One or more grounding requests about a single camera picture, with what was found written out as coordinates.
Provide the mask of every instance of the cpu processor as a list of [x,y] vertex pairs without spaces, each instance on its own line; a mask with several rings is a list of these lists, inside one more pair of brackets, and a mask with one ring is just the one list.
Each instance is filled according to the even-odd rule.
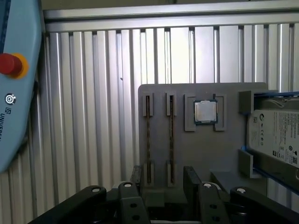
[[217,123],[217,100],[195,100],[194,101],[194,122],[197,125]]

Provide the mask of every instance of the white screw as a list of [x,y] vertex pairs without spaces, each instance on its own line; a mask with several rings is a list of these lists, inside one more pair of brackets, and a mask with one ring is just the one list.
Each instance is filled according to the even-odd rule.
[[244,194],[246,192],[243,188],[238,188],[237,191],[240,192],[241,194]]
[[125,186],[126,188],[128,188],[128,187],[131,187],[132,184],[131,184],[131,183],[125,183],[124,186]]
[[95,193],[95,192],[99,192],[100,191],[100,189],[99,188],[94,188],[93,189],[93,192]]
[[210,188],[212,185],[211,184],[209,184],[209,183],[205,183],[204,184],[204,187],[206,187],[206,188]]

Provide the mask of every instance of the hard drive label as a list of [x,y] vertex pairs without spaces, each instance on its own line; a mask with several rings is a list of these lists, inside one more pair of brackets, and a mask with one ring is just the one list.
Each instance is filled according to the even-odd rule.
[[299,112],[255,110],[248,120],[247,144],[299,168]]

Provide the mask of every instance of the red button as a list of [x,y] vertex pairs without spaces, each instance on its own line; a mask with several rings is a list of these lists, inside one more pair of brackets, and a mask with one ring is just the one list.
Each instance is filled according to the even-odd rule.
[[17,75],[22,71],[21,60],[11,54],[0,54],[0,73],[4,75]]

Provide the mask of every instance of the aluminum panel wall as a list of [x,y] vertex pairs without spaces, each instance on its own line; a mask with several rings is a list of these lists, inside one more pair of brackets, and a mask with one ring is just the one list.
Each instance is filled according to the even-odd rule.
[[[299,13],[271,13],[47,22],[28,144],[0,175],[0,224],[27,223],[85,186],[129,179],[139,163],[141,84],[299,91]],[[299,211],[296,195],[271,180],[268,188]]]

